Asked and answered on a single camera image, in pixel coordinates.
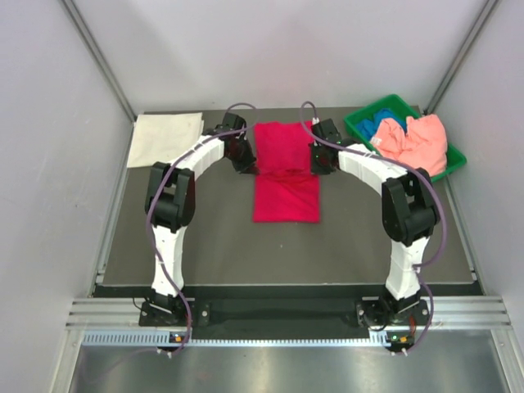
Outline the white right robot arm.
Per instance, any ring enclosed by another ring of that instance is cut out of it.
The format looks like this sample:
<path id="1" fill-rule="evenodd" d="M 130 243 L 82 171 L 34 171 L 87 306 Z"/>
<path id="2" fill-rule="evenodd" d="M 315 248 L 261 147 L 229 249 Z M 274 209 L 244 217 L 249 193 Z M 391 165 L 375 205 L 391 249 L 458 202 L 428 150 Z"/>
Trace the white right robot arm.
<path id="1" fill-rule="evenodd" d="M 331 119 L 312 119 L 307 127 L 311 172 L 337 170 L 366 183 L 382 199 L 382 227 L 391 239 L 391 262 L 384 294 L 379 297 L 384 320 L 405 321 L 420 299 L 417 273 L 433 229 L 440 222 L 431 177 L 423 168 L 378 156 L 360 143 L 344 139 Z"/>

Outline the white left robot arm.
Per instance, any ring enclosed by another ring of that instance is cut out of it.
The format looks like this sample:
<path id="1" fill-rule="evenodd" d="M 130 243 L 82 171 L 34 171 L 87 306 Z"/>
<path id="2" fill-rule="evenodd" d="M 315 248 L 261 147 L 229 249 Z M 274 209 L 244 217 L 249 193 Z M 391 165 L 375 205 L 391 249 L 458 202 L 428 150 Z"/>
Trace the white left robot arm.
<path id="1" fill-rule="evenodd" d="M 245 119 L 226 113 L 181 156 L 151 167 L 145 212 L 153 241 L 155 275 L 147 303 L 166 323 L 181 323 L 190 311 L 183 294 L 183 243 L 196 212 L 196 182 L 206 170 L 228 159 L 239 174 L 257 174 L 256 158 L 246 137 Z"/>

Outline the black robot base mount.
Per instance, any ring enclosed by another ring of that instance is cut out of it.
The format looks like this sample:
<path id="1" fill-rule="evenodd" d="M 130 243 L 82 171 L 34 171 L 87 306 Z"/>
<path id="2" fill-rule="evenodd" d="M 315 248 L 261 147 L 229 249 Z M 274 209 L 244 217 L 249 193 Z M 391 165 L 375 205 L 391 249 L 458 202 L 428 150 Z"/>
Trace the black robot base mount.
<path id="1" fill-rule="evenodd" d="M 192 307 L 194 340 L 284 341 L 365 338 L 372 330 L 412 333 L 429 317 L 424 300 L 389 314 L 373 298 L 197 299 Z"/>

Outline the red t-shirt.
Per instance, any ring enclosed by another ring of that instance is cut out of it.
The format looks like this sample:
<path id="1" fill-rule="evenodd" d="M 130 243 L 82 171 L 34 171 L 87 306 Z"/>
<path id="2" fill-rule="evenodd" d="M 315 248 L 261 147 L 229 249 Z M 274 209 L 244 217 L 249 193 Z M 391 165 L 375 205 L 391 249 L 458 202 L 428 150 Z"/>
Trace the red t-shirt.
<path id="1" fill-rule="evenodd" d="M 320 179 L 311 173 L 313 139 L 299 123 L 268 122 L 255 126 L 259 173 L 255 176 L 253 221 L 320 221 Z"/>

